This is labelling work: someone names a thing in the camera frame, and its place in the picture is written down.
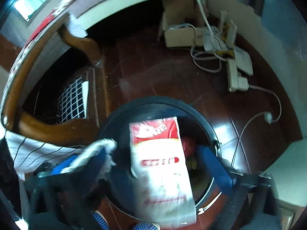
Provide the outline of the yellow cloth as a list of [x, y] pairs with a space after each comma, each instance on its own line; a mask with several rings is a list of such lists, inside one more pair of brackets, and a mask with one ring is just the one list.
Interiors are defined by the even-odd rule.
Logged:
[[197, 160], [194, 156], [187, 158], [186, 165], [188, 170], [196, 170], [197, 168]]

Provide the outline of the red plastic bag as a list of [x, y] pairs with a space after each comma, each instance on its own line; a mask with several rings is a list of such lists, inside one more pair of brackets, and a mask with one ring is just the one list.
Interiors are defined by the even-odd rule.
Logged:
[[196, 140], [194, 138], [185, 136], [181, 138], [181, 142], [185, 157], [189, 158], [194, 156], [197, 148]]

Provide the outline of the white green carton box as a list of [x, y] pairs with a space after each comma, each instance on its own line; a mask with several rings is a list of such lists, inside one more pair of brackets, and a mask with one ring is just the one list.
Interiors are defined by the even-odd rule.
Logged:
[[176, 117], [130, 124], [135, 214], [164, 228], [197, 221]]

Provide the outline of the black plastic trash bucket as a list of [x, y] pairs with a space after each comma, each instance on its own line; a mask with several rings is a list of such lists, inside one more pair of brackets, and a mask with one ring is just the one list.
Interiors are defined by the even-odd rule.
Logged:
[[117, 144], [102, 186], [113, 206], [163, 228], [196, 222], [214, 189], [199, 149], [219, 149], [214, 129], [196, 109], [168, 97], [136, 99], [110, 114], [99, 137]]

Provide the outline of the white grid tablecloth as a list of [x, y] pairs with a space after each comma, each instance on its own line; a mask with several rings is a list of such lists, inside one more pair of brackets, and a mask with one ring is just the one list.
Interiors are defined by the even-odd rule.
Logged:
[[56, 163], [80, 154], [85, 149], [84, 145], [64, 147], [41, 142], [6, 129], [1, 130], [1, 138], [6, 140], [15, 171], [23, 173], [34, 171], [44, 162]]

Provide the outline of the white power strip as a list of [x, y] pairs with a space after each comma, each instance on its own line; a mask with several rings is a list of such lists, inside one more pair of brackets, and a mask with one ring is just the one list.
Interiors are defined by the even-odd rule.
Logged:
[[229, 92], [247, 91], [249, 89], [248, 80], [239, 75], [237, 64], [233, 59], [228, 59], [227, 77]]

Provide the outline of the white router device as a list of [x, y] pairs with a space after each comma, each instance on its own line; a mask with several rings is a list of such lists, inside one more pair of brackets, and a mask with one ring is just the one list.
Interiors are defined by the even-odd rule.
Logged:
[[218, 26], [205, 27], [203, 46], [206, 52], [215, 53], [221, 58], [231, 57], [237, 69], [248, 76], [253, 75], [252, 61], [249, 54], [235, 45], [238, 27], [232, 20], [226, 21], [227, 12], [221, 10]]

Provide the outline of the bed with floral mattress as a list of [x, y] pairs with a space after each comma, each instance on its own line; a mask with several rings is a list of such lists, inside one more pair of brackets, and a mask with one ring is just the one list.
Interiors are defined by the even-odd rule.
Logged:
[[144, 1], [147, 0], [62, 0], [50, 11], [49, 15], [47, 15], [40, 24], [36, 25], [33, 30], [27, 34], [29, 38], [26, 40], [26, 44], [13, 64], [8, 75], [7, 84], [1, 89], [3, 96], [7, 95], [8, 88], [21, 65], [21, 61], [25, 58], [35, 41], [42, 35], [42, 31], [54, 24], [64, 13], [68, 12], [72, 14], [77, 20], [77, 25], [87, 30], [102, 19]]

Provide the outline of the cardboard box on floor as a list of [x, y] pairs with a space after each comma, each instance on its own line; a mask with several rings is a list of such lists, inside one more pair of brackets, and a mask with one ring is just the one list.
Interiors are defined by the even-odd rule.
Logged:
[[203, 46], [204, 22], [195, 0], [163, 0], [162, 29], [168, 48]]

